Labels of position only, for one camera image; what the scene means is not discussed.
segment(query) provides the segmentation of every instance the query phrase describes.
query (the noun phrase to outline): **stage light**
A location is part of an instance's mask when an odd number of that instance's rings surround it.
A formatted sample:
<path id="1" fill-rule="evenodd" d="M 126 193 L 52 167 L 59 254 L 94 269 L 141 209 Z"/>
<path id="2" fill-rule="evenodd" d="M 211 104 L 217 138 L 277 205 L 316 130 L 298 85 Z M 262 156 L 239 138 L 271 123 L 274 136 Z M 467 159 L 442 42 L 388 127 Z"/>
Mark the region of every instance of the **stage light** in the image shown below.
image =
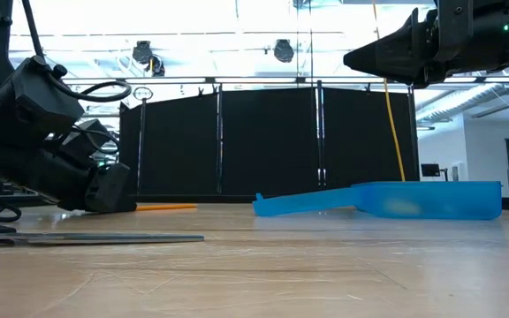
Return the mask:
<path id="1" fill-rule="evenodd" d="M 308 4 L 309 0 L 292 0 L 294 8 L 301 8 L 304 4 Z"/>
<path id="2" fill-rule="evenodd" d="M 290 40 L 278 40 L 274 47 L 274 57 L 282 63 L 290 63 L 293 59 L 293 48 Z"/>
<path id="3" fill-rule="evenodd" d="M 133 58 L 139 64 L 146 65 L 152 57 L 152 49 L 150 49 L 150 41 L 138 41 L 137 46 L 133 48 Z"/>

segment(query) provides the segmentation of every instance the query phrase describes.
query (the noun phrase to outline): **black monitor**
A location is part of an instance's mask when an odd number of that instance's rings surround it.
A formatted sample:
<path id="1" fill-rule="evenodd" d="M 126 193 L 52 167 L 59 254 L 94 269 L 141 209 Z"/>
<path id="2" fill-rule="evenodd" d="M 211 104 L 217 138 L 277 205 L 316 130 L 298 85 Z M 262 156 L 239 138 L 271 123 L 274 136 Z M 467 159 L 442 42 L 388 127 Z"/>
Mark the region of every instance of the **black monitor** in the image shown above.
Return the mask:
<path id="1" fill-rule="evenodd" d="M 437 163 L 422 163 L 422 175 L 424 177 L 441 177 L 441 170 Z"/>

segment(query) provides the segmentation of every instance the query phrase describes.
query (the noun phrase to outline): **black robotic arm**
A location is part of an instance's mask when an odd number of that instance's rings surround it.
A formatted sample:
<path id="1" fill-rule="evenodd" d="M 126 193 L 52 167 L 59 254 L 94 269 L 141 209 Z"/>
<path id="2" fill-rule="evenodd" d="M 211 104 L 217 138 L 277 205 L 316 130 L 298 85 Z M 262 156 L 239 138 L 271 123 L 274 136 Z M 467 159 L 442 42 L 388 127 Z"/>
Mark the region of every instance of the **black robotic arm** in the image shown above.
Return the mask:
<path id="1" fill-rule="evenodd" d="M 67 70 L 50 69 L 44 60 L 28 0 L 23 4 L 39 54 L 13 70 L 8 58 L 12 3 L 0 0 L 0 178 L 46 195 L 64 209 L 134 211 L 135 202 L 124 192 L 129 168 L 122 163 L 98 167 L 90 158 L 113 137 L 97 120 L 75 125 L 84 113 L 79 99 L 119 100 L 131 93 L 130 86 L 115 81 L 72 92 L 60 80 Z M 125 91 L 112 98 L 88 96 L 110 85 Z"/>
<path id="2" fill-rule="evenodd" d="M 436 0 L 418 21 L 344 57 L 346 66 L 416 88 L 456 73 L 509 67 L 509 0 Z"/>

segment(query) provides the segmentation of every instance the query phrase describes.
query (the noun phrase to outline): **orange pencil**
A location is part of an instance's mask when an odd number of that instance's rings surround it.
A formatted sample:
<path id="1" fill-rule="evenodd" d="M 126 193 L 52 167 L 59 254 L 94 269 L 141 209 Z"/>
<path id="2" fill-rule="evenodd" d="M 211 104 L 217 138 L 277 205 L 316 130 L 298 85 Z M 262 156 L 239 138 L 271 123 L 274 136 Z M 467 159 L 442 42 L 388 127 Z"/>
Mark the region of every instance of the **orange pencil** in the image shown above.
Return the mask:
<path id="1" fill-rule="evenodd" d="M 161 204 L 161 205 L 146 205 L 138 206 L 137 211 L 157 211 L 166 209 L 178 209 L 178 208 L 197 208 L 197 204 Z"/>

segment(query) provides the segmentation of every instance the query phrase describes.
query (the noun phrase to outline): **yellow cable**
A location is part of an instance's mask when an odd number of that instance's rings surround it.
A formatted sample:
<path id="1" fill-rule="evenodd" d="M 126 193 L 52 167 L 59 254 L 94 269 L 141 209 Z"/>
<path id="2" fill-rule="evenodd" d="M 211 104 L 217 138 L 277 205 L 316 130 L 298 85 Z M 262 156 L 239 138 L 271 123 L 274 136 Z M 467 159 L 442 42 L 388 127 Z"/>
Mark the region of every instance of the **yellow cable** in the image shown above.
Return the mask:
<path id="1" fill-rule="evenodd" d="M 375 12 L 376 22 L 376 37 L 380 40 L 380 30 L 378 28 L 378 17 L 376 15 L 376 0 L 372 0 L 372 8 Z M 394 124 L 394 117 L 392 116 L 392 106 L 390 103 L 390 94 L 388 93 L 388 80 L 384 79 L 384 93 L 386 94 L 386 108 L 388 109 L 388 118 L 390 119 L 390 127 L 392 129 L 392 137 L 394 138 L 394 146 L 396 147 L 396 155 L 398 156 L 399 174 L 402 181 L 406 181 L 406 174 L 404 173 L 404 164 L 402 163 L 402 154 L 399 152 L 398 134 L 396 133 L 396 125 Z"/>

